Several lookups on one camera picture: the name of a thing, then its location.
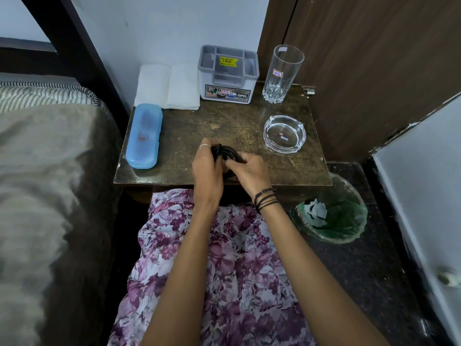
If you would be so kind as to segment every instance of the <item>gray blanket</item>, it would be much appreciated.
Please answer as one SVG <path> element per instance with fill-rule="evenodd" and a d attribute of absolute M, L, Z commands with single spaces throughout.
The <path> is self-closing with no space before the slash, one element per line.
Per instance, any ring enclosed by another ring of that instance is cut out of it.
<path fill-rule="evenodd" d="M 121 142 L 92 105 L 0 115 L 2 345 L 98 343 Z"/>

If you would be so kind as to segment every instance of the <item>price tag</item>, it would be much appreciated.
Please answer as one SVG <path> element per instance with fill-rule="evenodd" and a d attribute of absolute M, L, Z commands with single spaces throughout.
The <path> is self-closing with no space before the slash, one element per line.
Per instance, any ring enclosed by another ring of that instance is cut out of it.
<path fill-rule="evenodd" d="M 220 57 L 219 64 L 226 67 L 237 67 L 238 58 Z"/>

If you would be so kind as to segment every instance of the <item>red-bordered sticker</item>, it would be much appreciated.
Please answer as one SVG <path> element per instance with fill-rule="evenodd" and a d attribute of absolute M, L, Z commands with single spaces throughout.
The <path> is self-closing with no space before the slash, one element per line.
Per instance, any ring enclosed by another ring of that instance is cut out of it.
<path fill-rule="evenodd" d="M 275 76 L 278 76 L 278 77 L 282 77 L 284 75 L 284 73 L 282 71 L 278 71 L 278 70 L 273 70 L 272 71 L 272 74 L 275 75 Z"/>

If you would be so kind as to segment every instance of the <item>dark wooden headboard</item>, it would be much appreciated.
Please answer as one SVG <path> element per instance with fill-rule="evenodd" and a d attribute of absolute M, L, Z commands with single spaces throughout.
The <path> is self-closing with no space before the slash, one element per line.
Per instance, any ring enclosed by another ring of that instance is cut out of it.
<path fill-rule="evenodd" d="M 51 43 L 0 38 L 0 72 L 74 77 L 111 111 L 124 136 L 128 112 L 71 0 L 22 0 Z"/>

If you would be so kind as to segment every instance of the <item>storage box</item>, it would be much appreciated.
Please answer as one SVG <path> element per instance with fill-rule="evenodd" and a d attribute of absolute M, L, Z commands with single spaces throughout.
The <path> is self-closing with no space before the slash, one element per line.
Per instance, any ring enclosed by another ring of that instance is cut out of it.
<path fill-rule="evenodd" d="M 198 69 L 201 98 L 250 103 L 259 77 L 256 52 L 204 45 Z"/>

